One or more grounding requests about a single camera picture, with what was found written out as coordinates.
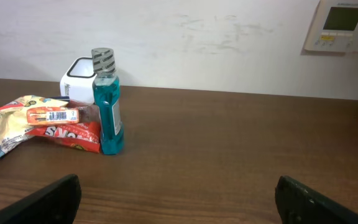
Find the red snack bag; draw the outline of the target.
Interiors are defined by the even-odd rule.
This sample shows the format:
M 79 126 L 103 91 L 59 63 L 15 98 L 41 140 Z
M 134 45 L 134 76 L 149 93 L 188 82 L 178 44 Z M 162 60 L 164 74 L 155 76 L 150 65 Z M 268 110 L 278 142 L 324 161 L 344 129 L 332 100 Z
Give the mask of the red snack bag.
M 99 154 L 101 152 L 101 123 L 98 107 L 71 101 L 64 108 L 78 109 L 80 121 L 76 124 L 33 126 L 34 128 L 27 134 L 45 137 L 64 146 Z

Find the blue mouthwash bottle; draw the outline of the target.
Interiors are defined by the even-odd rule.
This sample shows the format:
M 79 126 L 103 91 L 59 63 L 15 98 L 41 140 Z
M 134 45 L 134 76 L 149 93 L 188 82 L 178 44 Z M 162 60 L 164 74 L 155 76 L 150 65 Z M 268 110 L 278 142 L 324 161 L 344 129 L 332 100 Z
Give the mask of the blue mouthwash bottle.
M 113 49 L 91 50 L 93 71 L 94 103 L 99 108 L 101 121 L 101 150 L 105 155 L 120 153 L 124 147 L 124 128 L 121 121 L 119 98 L 120 81 L 116 75 Z

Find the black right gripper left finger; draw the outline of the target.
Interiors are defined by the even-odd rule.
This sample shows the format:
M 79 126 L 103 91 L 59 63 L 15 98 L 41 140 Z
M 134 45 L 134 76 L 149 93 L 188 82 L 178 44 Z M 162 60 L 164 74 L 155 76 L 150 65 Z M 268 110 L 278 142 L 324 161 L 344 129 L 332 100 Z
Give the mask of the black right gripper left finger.
M 72 224 L 80 201 L 79 178 L 69 174 L 0 210 L 0 224 Z

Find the yellow snack bag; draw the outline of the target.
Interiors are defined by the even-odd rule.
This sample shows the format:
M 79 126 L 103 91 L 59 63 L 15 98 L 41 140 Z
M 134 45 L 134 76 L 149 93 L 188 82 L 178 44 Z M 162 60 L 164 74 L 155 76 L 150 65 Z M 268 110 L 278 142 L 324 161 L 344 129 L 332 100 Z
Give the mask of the yellow snack bag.
M 27 122 L 27 110 L 36 107 L 62 107 L 68 103 L 53 98 L 26 95 L 0 107 L 0 158 L 18 144 L 30 139 L 27 132 L 34 127 Z

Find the orange small box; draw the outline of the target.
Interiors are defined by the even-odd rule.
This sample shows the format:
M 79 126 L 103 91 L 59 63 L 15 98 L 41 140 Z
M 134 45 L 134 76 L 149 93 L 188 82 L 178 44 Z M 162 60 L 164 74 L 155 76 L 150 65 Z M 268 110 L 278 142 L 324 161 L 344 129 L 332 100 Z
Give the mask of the orange small box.
M 27 110 L 26 115 L 31 126 L 76 124 L 80 121 L 79 111 L 74 108 L 37 107 Z

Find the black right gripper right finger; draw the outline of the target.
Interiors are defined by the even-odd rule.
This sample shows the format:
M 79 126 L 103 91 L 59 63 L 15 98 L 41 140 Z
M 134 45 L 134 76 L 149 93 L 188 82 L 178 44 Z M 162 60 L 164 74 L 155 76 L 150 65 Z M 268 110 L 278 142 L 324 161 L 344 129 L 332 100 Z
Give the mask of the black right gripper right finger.
M 358 224 L 358 213 L 287 175 L 278 180 L 275 204 L 283 224 Z

